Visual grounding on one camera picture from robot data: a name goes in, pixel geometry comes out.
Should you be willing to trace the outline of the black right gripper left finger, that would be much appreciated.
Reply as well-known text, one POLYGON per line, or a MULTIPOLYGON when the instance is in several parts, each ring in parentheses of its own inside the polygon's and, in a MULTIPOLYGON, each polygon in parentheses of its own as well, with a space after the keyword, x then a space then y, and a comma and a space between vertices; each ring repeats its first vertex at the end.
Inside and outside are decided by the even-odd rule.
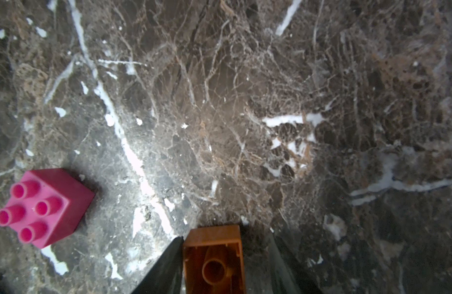
POLYGON ((175 238, 132 294, 179 294, 182 285, 184 239, 175 238))

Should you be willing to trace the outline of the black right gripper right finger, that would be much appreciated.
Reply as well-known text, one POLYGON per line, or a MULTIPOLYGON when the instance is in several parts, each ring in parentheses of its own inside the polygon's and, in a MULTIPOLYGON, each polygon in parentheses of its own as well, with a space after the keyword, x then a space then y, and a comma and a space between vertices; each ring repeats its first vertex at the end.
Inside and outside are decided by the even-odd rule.
POLYGON ((274 294, 323 294, 284 240, 273 233, 270 234, 268 257, 274 294))

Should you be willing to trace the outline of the orange lego brick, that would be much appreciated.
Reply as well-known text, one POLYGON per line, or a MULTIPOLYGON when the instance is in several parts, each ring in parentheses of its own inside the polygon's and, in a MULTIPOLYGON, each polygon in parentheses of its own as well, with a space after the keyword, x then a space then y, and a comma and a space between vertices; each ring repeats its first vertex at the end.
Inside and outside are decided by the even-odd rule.
POLYGON ((245 294, 239 225, 193 229, 183 244, 187 294, 245 294))

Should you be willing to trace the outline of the pink lego brick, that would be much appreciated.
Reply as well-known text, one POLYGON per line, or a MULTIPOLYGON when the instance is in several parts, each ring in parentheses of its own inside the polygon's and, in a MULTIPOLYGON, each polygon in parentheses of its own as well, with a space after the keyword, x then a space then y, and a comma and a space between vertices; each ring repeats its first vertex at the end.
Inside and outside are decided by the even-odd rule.
POLYGON ((26 171, 0 209, 0 227, 10 227, 23 244, 39 249, 74 233, 95 192, 64 169, 26 171))

